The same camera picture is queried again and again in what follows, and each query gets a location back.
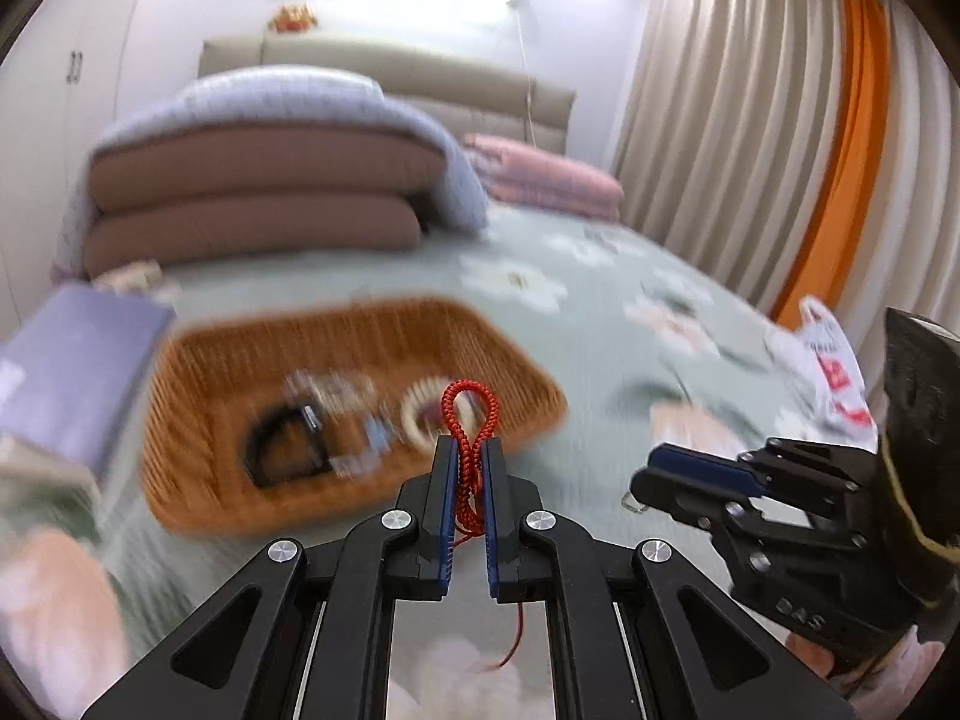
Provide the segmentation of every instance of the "orange curtain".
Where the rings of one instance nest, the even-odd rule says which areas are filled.
[[[798,304],[816,295],[837,305],[877,181],[890,97],[890,36],[880,0],[843,0],[844,87],[837,141],[803,245],[772,316],[800,326]]]

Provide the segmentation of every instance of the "blue object in basket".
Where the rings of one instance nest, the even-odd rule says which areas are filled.
[[[59,287],[0,351],[0,436],[99,478],[173,316],[147,298]]]

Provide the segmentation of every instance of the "curtain fold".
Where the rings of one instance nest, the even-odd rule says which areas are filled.
[[[622,218],[772,305],[827,170],[842,4],[652,3],[614,162]]]
[[[883,413],[887,306],[960,327],[960,89],[913,13],[887,4],[891,94],[877,186],[836,308]]]
[[[890,49],[880,0],[843,0],[846,25],[842,133],[803,246],[774,307],[779,324],[800,325],[799,303],[816,295],[837,305],[874,193],[889,98]]]

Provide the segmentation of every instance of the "beige leather headboard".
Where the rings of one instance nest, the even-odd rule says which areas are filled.
[[[430,114],[457,138],[467,132],[531,142],[528,79],[522,73],[400,43],[311,33],[247,35],[208,40],[200,77],[256,65],[315,65],[354,71]],[[576,92],[531,79],[530,118],[536,145],[566,151]]]

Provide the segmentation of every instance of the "brown woven basket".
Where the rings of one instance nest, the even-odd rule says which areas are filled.
[[[357,479],[323,474],[258,490],[239,457],[256,415],[280,402],[295,370],[360,370],[398,400],[426,376],[489,385],[496,435],[520,449],[559,425],[563,391],[477,312],[440,298],[365,303],[188,331],[157,361],[143,488],[157,519],[192,533],[256,533],[336,517],[392,499],[432,458],[402,442]]]

